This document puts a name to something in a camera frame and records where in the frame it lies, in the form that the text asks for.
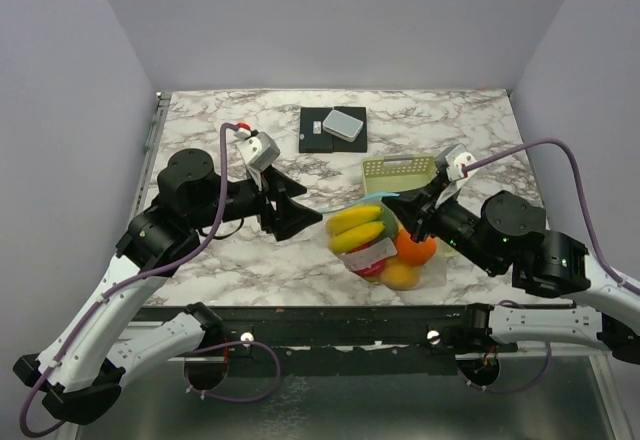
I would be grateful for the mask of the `green lime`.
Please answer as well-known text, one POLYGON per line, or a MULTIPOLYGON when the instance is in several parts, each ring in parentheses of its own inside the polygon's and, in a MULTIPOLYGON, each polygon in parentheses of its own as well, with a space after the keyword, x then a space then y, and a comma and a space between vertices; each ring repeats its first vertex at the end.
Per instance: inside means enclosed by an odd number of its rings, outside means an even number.
POLYGON ((394 240, 400 229, 395 215, 390 210, 384 209, 379 217, 379 221, 384 224, 382 235, 394 240))

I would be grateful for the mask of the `pale green plastic basket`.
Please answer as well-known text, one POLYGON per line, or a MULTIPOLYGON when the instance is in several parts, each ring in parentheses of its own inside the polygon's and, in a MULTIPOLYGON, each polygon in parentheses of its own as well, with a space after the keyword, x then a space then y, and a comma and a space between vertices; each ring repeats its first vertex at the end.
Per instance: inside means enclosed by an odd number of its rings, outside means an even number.
POLYGON ((429 183, 436 175, 435 157, 428 154, 367 157, 361 163, 367 203, 379 203, 378 193, 398 193, 429 183))

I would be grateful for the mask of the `orange tangerine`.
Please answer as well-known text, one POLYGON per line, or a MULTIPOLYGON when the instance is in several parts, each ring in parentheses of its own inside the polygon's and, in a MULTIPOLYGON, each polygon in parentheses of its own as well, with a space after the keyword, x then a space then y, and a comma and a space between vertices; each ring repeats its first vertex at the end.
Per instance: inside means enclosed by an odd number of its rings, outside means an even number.
POLYGON ((414 242, 406 230, 401 230, 396 239, 397 257, 406 265, 419 267, 426 264, 437 252, 437 242, 428 237, 421 242, 414 242))

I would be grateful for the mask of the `clear zip top bag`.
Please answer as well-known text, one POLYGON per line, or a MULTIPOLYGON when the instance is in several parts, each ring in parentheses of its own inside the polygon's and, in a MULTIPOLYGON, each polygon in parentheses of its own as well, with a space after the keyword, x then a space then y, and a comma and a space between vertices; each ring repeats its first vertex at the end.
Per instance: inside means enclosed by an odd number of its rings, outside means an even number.
POLYGON ((391 192, 366 195, 349 205, 320 211, 327 249, 359 278, 394 291, 442 287, 444 255, 430 237, 414 242, 400 220, 383 204, 391 192))

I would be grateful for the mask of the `yellow banana bunch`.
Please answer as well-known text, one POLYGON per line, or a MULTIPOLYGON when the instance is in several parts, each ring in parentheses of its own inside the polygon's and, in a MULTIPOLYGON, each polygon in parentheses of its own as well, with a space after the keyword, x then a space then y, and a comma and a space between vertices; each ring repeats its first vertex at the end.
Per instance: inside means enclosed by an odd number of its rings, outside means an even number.
POLYGON ((379 205, 353 207, 330 217, 326 222, 328 248, 334 254, 348 253, 375 240, 384 230, 379 205))

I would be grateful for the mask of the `yellow lemon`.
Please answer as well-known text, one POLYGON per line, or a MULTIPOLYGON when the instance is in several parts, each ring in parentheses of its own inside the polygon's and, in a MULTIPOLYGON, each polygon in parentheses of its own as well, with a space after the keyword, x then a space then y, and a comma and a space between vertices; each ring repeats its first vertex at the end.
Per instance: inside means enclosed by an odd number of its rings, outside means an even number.
POLYGON ((412 290, 420 283, 420 272, 404 263, 388 263, 380 273, 380 283, 392 290, 412 290))

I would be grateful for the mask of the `red apple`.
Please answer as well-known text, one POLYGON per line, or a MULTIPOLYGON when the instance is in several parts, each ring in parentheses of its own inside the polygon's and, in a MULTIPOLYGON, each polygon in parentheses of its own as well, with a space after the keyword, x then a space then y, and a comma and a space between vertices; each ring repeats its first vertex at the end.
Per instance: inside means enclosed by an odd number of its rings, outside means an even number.
POLYGON ((343 257, 345 266, 356 275, 369 278, 378 276, 385 268, 387 260, 397 254, 393 241, 389 238, 365 244, 343 257))

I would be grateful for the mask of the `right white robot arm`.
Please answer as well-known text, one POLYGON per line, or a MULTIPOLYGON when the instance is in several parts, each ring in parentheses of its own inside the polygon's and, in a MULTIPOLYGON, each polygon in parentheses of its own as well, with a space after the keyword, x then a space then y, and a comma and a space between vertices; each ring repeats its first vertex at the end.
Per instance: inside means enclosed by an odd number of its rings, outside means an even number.
POLYGON ((581 242, 546 226, 546 212, 502 190, 473 214, 450 198, 436 202, 439 185, 384 199, 412 240, 434 236, 488 276, 510 273, 511 284, 544 299, 562 298, 568 307, 519 309, 471 307, 459 333, 446 333, 448 347, 462 352, 519 341, 579 344, 639 362, 639 301, 616 284, 581 242))

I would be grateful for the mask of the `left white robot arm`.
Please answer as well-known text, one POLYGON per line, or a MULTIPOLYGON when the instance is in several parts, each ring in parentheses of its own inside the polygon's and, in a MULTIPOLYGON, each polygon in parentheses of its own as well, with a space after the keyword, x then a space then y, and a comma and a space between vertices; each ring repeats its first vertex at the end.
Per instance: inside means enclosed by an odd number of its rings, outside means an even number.
POLYGON ((203 303, 185 306, 139 340, 120 334, 142 305, 204 246, 203 229, 255 216, 261 229, 287 240, 321 221, 295 202, 306 188, 273 166, 255 177, 226 178, 204 150, 173 154, 158 174, 158 195, 135 216, 116 245, 108 271, 64 332, 45 350, 21 356, 13 371, 59 424, 87 425, 104 415, 122 390, 164 361, 214 352, 228 338, 222 319, 203 303))

